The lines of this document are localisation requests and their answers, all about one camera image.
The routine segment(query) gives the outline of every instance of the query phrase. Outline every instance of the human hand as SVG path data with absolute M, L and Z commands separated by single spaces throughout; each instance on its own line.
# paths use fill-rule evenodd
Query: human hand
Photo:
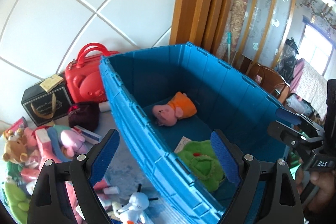
M 303 191 L 303 176 L 303 170 L 299 167 L 295 174 L 295 183 L 299 194 Z M 308 209 L 317 214 L 330 203 L 335 194 L 335 171 L 329 173 L 311 172 L 310 181 L 320 188 L 317 195 L 308 204 Z

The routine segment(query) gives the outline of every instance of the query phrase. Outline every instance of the red suitcase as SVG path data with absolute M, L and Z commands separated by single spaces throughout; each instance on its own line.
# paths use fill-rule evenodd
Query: red suitcase
M 92 51 L 100 51 L 101 54 L 85 57 Z M 89 43 L 79 51 L 77 59 L 69 63 L 65 69 L 67 87 L 75 103 L 107 101 L 98 65 L 102 55 L 109 56 L 118 53 L 108 51 L 100 43 Z

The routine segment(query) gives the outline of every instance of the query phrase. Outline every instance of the metal screw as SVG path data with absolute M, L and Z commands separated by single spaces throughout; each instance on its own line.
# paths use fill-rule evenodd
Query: metal screw
M 286 165 L 286 162 L 283 159 L 278 160 L 278 163 L 282 166 Z
M 45 161 L 44 164 L 45 164 L 46 166 L 52 165 L 52 164 L 53 164 L 53 160 L 48 159 L 48 160 Z
M 253 160 L 253 156 L 250 155 L 250 154 L 246 154 L 246 155 L 244 156 L 244 159 L 246 159 L 246 160 L 248 160 L 248 161 L 252 161 L 252 160 Z
M 85 160 L 86 159 L 86 155 L 84 154 L 80 154 L 78 157 L 77 157 L 77 160 L 79 161 L 82 161 L 82 160 Z

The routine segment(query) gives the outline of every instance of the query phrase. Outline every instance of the wooden chair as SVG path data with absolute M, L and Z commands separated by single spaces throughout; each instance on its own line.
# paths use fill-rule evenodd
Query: wooden chair
M 289 95 L 289 85 L 276 71 L 268 67 L 255 63 L 247 76 L 256 81 L 261 88 L 277 98 L 282 104 Z

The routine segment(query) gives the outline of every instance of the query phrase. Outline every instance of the paper label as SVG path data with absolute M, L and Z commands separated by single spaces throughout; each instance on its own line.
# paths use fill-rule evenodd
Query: paper label
M 180 140 L 180 142 L 178 143 L 176 149 L 174 150 L 175 153 L 179 153 L 182 151 L 182 149 L 184 148 L 184 146 L 189 143 L 191 141 L 191 139 L 188 139 L 187 137 L 182 137 L 182 139 Z

